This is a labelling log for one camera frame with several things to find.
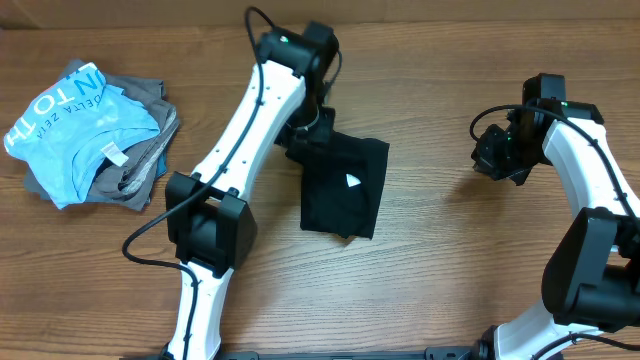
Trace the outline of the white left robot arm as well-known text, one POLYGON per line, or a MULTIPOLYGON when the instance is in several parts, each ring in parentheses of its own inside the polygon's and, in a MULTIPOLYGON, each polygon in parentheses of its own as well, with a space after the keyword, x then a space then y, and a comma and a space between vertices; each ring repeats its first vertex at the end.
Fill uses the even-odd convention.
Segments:
POLYGON ((323 105, 324 77, 339 52, 331 27, 311 22, 296 34, 262 35, 246 92, 211 152, 190 175, 175 173, 165 189, 169 239, 182 268, 176 330, 166 359, 213 359, 235 270, 257 235, 249 207, 254 182, 273 145, 329 142, 335 112, 323 105))

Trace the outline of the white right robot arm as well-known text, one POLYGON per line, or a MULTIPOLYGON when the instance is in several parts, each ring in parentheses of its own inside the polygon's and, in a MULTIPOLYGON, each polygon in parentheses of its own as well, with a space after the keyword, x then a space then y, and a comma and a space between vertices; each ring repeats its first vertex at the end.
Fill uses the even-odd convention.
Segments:
POLYGON ((534 166, 558 174, 573 222, 549 259, 541 298, 514 320, 487 329, 471 359, 560 359, 590 340, 639 348, 611 334, 639 324, 639 199, 608 146, 604 119, 570 101, 561 75, 540 73, 522 101, 504 106, 509 125, 474 135, 474 170, 522 185, 534 166))

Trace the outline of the black t-shirt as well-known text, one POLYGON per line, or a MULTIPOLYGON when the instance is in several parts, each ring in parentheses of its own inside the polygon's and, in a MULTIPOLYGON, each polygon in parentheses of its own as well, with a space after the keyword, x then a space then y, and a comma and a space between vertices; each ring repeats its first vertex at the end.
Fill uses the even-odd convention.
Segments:
POLYGON ((300 228, 344 239, 372 238, 390 144, 339 132, 323 145, 293 144, 286 156, 303 167, 300 228))

